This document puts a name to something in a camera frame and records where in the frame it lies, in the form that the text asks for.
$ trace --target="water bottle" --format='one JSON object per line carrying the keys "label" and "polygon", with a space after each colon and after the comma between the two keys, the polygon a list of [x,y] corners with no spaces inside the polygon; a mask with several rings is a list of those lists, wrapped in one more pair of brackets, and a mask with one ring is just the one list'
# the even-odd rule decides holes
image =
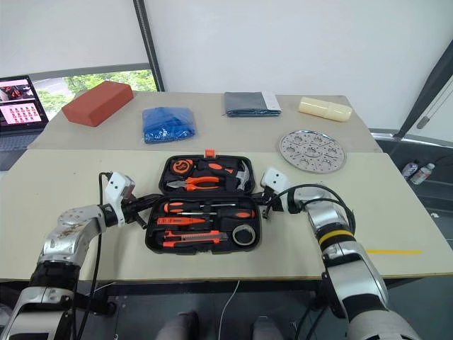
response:
{"label": "water bottle", "polygon": [[435,168],[433,163],[426,164],[423,168],[418,170],[415,175],[412,176],[411,182],[415,185],[422,183],[425,179],[427,179],[430,174],[432,174],[432,170]]}
{"label": "water bottle", "polygon": [[403,175],[405,180],[408,180],[418,169],[418,162],[412,161],[407,163],[406,166],[403,168],[401,174]]}

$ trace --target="folded gray towel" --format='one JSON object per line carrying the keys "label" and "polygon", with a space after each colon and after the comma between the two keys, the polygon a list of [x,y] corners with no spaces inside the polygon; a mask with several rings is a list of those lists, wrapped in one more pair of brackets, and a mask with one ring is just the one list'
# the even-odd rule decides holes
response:
{"label": "folded gray towel", "polygon": [[263,117],[282,112],[275,94],[268,92],[225,92],[224,105],[229,117]]}

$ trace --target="gray pants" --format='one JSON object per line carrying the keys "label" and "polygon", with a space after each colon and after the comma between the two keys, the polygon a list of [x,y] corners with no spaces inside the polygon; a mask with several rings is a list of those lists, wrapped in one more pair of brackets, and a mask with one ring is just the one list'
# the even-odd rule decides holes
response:
{"label": "gray pants", "polygon": [[[156,340],[197,340],[197,320],[194,312],[179,314],[167,321]],[[252,340],[284,340],[277,325],[268,317],[259,317],[253,324]]]}

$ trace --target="wooden tabletop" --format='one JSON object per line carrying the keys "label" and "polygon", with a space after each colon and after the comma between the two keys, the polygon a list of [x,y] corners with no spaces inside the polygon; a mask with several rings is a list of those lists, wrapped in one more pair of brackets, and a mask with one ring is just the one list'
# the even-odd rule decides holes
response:
{"label": "wooden tabletop", "polygon": [[[31,149],[104,149],[218,152],[274,152],[280,138],[295,130],[315,130],[339,141],[347,152],[381,152],[369,130],[353,112],[348,122],[335,122],[297,111],[301,95],[277,96],[278,117],[229,118],[221,93],[136,92],[135,97],[98,127],[70,123],[60,112],[47,124]],[[344,96],[311,96],[349,105]],[[196,135],[172,143],[145,144],[142,111],[159,106],[188,107]]]}
{"label": "wooden tabletop", "polygon": [[[158,193],[165,161],[184,152],[32,149],[0,181],[0,278],[29,279],[46,235],[59,214],[98,202],[97,175],[120,171],[136,182],[134,194]],[[257,185],[268,166],[293,184],[331,187],[354,210],[357,240],[366,249],[420,250],[420,254],[370,254],[385,278],[451,275],[453,251],[387,154],[348,154],[332,174],[309,174],[276,152],[230,153],[252,161]],[[305,213],[271,213],[262,241],[250,252],[179,256],[155,254],[137,225],[104,234],[100,280],[310,279],[323,270],[321,253]],[[81,271],[89,279],[96,240]]]}

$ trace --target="white backdrop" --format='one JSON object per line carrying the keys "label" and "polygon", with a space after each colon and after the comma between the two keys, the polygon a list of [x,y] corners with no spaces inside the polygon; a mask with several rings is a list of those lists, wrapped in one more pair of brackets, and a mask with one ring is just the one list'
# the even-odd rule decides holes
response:
{"label": "white backdrop", "polygon": [[166,88],[343,94],[399,128],[453,38],[451,0],[147,0]]}
{"label": "white backdrop", "polygon": [[[453,38],[451,0],[147,0],[167,91],[343,94],[399,128]],[[0,76],[147,62],[130,0],[0,0]]]}

